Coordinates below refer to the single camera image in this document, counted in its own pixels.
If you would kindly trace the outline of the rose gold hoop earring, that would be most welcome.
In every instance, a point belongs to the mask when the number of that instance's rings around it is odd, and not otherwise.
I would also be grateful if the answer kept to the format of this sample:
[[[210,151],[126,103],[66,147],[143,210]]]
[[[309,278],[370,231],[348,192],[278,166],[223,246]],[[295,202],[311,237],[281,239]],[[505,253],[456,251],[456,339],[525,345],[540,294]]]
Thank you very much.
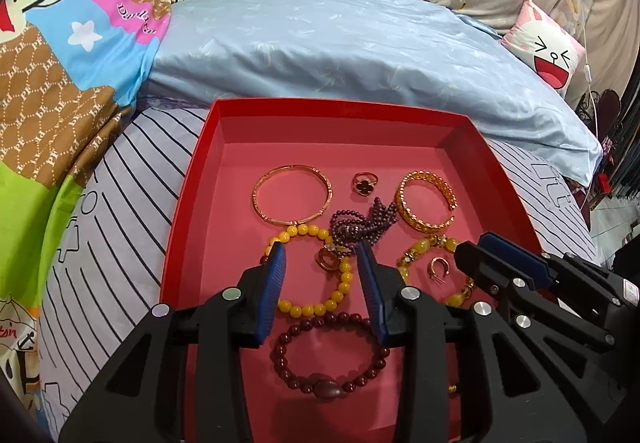
[[[316,262],[326,272],[335,272],[340,270],[341,264],[347,261],[349,257],[350,252],[348,249],[335,245],[326,245],[317,252]]]

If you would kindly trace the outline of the red jewelry tray box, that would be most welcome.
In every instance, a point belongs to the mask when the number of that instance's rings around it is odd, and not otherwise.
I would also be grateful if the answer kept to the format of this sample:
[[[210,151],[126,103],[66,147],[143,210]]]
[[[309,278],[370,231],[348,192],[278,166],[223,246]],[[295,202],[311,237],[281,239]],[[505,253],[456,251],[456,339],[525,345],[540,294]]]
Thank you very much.
[[[284,165],[318,169],[332,184],[322,229],[338,209],[363,214],[370,199],[352,192],[358,172],[378,176],[374,196],[393,200],[400,180],[416,170],[443,177],[457,196],[447,235],[474,241],[494,231],[540,252],[527,212],[488,143],[462,115],[407,106],[305,99],[222,100],[210,110],[192,157],[171,228],[160,300],[193,307],[234,285],[254,267],[282,227],[259,218],[255,183]],[[306,218],[326,201],[319,177],[303,170],[277,174],[259,190],[258,204],[276,220]],[[294,237],[286,246],[282,298],[313,305],[329,298],[336,272],[314,257],[321,241]],[[288,327],[278,313],[259,350],[243,350],[242,371],[255,442],[391,442],[398,406],[401,350],[353,396],[323,403],[277,378],[270,350]],[[356,333],[317,330],[295,341],[292,371],[343,378],[369,362],[370,345]]]

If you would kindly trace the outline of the thin gold bangle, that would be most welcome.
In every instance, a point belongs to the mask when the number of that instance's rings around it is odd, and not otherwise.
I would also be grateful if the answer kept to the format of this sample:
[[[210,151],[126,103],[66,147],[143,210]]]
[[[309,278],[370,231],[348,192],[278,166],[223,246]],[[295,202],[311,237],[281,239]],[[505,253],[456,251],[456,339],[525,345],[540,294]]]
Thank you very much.
[[[318,168],[302,164],[273,168],[263,174],[250,193],[256,215],[277,226],[318,219],[333,200],[333,185]]]

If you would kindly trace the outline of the pink white cat cushion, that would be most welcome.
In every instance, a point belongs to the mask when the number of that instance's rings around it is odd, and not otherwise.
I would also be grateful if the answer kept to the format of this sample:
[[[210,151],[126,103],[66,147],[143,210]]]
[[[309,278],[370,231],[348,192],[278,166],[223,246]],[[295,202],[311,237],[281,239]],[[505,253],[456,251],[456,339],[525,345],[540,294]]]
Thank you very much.
[[[586,53],[533,0],[523,0],[515,24],[500,42],[560,96],[565,96]]]

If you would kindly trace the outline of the light blue pillow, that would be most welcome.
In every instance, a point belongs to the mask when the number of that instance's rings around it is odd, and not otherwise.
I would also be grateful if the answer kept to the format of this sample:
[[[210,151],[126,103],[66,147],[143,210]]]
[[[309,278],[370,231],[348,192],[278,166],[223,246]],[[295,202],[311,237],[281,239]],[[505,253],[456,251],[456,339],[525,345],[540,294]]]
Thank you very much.
[[[354,100],[468,116],[579,184],[602,156],[562,96],[488,26],[422,0],[184,0],[140,100]]]

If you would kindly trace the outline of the colourful cartoon monkey quilt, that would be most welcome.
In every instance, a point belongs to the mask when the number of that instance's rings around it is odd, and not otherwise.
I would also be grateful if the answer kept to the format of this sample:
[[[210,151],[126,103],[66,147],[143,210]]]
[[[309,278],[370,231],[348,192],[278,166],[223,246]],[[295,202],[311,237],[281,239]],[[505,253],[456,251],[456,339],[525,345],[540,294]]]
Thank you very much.
[[[170,9],[170,0],[1,0],[1,371],[34,413],[49,267],[134,111]]]

